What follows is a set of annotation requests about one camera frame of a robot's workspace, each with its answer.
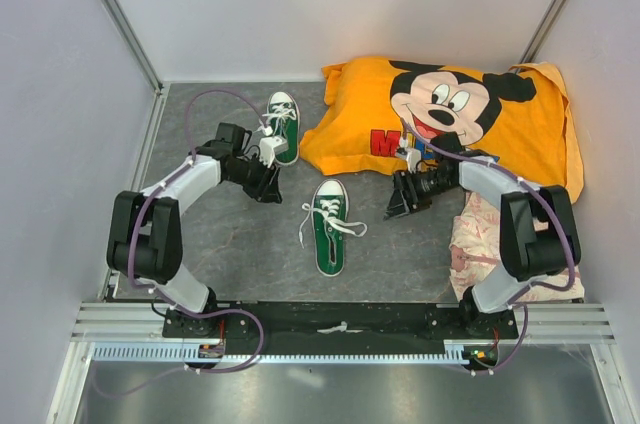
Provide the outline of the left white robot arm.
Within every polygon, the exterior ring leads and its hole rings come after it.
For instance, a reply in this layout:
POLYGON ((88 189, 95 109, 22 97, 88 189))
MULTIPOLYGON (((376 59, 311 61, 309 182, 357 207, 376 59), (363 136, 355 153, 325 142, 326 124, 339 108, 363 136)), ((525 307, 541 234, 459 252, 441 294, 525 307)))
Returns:
POLYGON ((272 130, 249 156, 252 132, 222 123, 215 138, 195 147, 184 162, 157 183, 122 191, 115 200, 106 254, 110 269, 135 289, 147 290, 185 315, 185 326, 208 337, 219 326, 215 292, 183 263, 182 215, 205 193, 228 182, 260 203, 281 203, 276 156, 289 148, 272 130))

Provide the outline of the white shoelace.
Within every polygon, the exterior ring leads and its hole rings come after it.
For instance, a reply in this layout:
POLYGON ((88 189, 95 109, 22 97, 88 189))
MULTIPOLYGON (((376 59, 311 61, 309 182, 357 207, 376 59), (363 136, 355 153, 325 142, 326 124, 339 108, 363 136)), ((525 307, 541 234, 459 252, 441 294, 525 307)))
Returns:
POLYGON ((349 210, 349 204, 346 198, 321 198, 318 203, 319 207, 315 207, 312 203, 303 203, 301 205, 301 209, 306 212, 306 217, 298 229, 298 238, 301 246, 304 246, 303 227, 313 214, 319 214, 325 224, 332 230, 337 230, 340 233, 360 238, 368 231, 368 226, 364 222, 346 222, 340 218, 341 210, 349 210))

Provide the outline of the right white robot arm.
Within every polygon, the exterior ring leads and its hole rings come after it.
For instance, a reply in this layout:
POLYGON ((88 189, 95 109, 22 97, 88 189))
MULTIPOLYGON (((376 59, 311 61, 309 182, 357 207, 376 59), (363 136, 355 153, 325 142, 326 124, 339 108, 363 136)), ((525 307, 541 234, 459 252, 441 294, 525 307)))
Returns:
POLYGON ((568 191, 530 182, 498 164, 481 150, 464 148, 452 133, 429 144, 435 163, 421 169, 421 152, 406 137, 396 156, 407 163, 392 175, 393 192, 386 219, 426 210, 434 197, 454 188, 479 194, 500 213, 500 262, 480 283, 468 287, 458 306, 458 325, 467 336, 483 336, 494 315, 506 312, 547 277, 568 273, 575 280, 581 247, 568 191))

